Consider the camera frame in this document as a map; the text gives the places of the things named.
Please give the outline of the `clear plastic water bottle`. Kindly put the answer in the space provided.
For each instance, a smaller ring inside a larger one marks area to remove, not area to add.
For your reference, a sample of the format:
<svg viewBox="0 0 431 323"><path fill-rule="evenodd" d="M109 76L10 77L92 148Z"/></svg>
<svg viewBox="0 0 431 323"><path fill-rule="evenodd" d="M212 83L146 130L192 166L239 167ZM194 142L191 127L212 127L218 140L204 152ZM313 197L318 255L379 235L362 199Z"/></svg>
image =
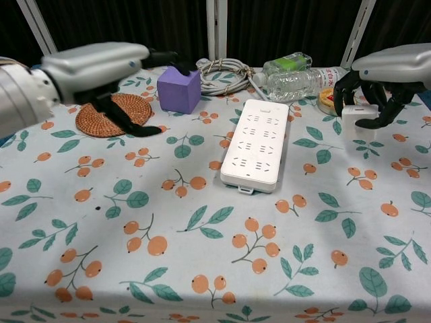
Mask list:
<svg viewBox="0 0 431 323"><path fill-rule="evenodd" d="M290 102L316 96L321 90L334 88L337 81L348 73L343 67L314 68L304 71L286 71L266 75L259 72L253 81L262 87L273 102Z"/></svg>

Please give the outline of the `floral printed tablecloth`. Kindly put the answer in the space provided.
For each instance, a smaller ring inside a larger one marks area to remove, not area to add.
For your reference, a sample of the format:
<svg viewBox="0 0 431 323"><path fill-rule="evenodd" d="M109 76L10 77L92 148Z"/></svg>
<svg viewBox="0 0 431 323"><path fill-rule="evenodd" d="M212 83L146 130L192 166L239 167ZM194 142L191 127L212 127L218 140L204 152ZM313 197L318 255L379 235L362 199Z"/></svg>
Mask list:
<svg viewBox="0 0 431 323"><path fill-rule="evenodd" d="M91 138L78 106L0 142L0 323L431 323L431 109L346 141L288 106L271 194L220 167L253 89L160 108L148 138Z"/></svg>

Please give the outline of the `green label small bottle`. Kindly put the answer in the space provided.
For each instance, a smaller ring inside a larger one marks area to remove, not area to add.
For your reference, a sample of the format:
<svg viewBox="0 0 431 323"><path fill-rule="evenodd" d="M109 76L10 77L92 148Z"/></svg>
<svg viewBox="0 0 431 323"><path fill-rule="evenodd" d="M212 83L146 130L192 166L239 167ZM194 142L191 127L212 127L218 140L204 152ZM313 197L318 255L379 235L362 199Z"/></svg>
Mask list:
<svg viewBox="0 0 431 323"><path fill-rule="evenodd" d="M289 71L305 71L310 69L312 58L303 52L294 52L278 59L267 61L263 65L266 74L283 73Z"/></svg>

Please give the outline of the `white power strip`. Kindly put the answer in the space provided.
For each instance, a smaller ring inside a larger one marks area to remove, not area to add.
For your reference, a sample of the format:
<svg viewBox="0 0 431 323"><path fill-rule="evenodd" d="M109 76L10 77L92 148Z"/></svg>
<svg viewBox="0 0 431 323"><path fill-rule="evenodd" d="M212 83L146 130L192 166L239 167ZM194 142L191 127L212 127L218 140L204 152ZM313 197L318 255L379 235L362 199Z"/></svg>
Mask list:
<svg viewBox="0 0 431 323"><path fill-rule="evenodd" d="M276 189L288 121L285 104L247 100L224 156L220 179L239 192Z"/></svg>

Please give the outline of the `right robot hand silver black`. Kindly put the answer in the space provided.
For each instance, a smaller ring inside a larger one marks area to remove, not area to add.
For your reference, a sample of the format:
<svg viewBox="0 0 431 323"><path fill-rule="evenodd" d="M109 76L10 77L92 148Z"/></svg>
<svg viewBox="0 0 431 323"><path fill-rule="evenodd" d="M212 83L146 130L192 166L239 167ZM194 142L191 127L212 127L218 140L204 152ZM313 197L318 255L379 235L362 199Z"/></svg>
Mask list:
<svg viewBox="0 0 431 323"><path fill-rule="evenodd" d="M333 89L338 116L354 103L357 88L378 106L379 115L355 125L375 130L391 124L416 94L431 90L431 43L386 48L355 60Z"/></svg>

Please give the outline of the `white square box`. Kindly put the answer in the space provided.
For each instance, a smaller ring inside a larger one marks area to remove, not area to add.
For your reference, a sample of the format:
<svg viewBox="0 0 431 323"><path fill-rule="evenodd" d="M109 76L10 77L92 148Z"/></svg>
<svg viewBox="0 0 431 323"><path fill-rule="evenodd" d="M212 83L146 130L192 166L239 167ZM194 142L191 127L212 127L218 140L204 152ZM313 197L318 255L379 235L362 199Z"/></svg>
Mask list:
<svg viewBox="0 0 431 323"><path fill-rule="evenodd" d="M341 113L342 132L346 139L363 139L369 141L375 138L375 130L356 126L356 121L375 119L378 116L378 106L375 104L348 105Z"/></svg>

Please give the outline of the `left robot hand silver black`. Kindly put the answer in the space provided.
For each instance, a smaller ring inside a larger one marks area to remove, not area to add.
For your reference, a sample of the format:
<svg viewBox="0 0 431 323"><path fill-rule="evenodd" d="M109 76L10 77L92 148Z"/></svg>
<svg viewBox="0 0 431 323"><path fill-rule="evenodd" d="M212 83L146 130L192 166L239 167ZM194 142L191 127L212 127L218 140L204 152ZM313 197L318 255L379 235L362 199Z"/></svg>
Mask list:
<svg viewBox="0 0 431 323"><path fill-rule="evenodd" d="M112 95L121 80L142 68L160 66L172 66L184 76L197 70L196 64L177 52L128 42L102 42L57 52L43 57L40 68L53 81L61 103L90 103L126 134L149 137L161 129L134 123L112 101Z"/></svg>

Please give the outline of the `purple cube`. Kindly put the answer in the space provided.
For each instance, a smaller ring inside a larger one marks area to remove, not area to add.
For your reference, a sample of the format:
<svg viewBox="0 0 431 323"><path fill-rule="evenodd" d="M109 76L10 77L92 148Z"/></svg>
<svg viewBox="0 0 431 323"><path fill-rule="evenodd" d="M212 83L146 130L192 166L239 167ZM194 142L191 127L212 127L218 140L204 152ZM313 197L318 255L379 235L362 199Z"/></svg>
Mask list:
<svg viewBox="0 0 431 323"><path fill-rule="evenodd" d="M157 80L157 90L161 109L191 114L201 98L200 72L192 71L185 76L168 67Z"/></svg>

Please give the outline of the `grey metal frame post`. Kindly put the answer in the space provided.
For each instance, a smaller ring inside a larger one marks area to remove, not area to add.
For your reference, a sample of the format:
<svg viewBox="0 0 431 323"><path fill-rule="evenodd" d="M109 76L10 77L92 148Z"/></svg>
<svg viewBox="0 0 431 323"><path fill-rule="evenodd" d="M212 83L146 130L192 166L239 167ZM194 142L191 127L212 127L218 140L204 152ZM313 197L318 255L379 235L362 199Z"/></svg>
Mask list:
<svg viewBox="0 0 431 323"><path fill-rule="evenodd" d="M227 58L228 0L205 0L209 60Z"/></svg>
<svg viewBox="0 0 431 323"><path fill-rule="evenodd" d="M345 69L351 67L375 4L376 0L362 0L341 60L341 67Z"/></svg>
<svg viewBox="0 0 431 323"><path fill-rule="evenodd" d="M57 52L57 47L39 10L36 0L16 0L43 55Z"/></svg>

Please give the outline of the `round woven brown coaster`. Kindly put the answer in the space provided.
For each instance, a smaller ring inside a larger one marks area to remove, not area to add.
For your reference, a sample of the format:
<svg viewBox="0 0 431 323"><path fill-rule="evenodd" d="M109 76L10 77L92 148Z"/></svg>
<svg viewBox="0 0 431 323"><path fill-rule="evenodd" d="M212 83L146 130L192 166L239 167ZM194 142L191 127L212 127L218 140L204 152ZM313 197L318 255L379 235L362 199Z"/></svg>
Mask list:
<svg viewBox="0 0 431 323"><path fill-rule="evenodd" d="M150 103L141 96L117 93L112 96L112 101L131 118L132 122L141 126L153 114ZM75 123L81 132L91 137L108 138L125 134L125 131L121 130L105 115L97 112L91 104L85 104L80 108Z"/></svg>

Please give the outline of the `black curtain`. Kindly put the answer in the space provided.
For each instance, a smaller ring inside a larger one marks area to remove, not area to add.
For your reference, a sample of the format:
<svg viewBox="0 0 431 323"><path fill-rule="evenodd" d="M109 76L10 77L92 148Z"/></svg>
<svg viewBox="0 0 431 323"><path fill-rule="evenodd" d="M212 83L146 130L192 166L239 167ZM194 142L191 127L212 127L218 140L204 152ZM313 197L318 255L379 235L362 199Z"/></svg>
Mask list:
<svg viewBox="0 0 431 323"><path fill-rule="evenodd" d="M143 44L196 61L209 54L206 0L36 0L58 50ZM293 52L341 64L361 0L227 0L227 55L248 65ZM357 57L431 42L431 0L376 0ZM42 51L16 0L0 0L0 56L27 65Z"/></svg>

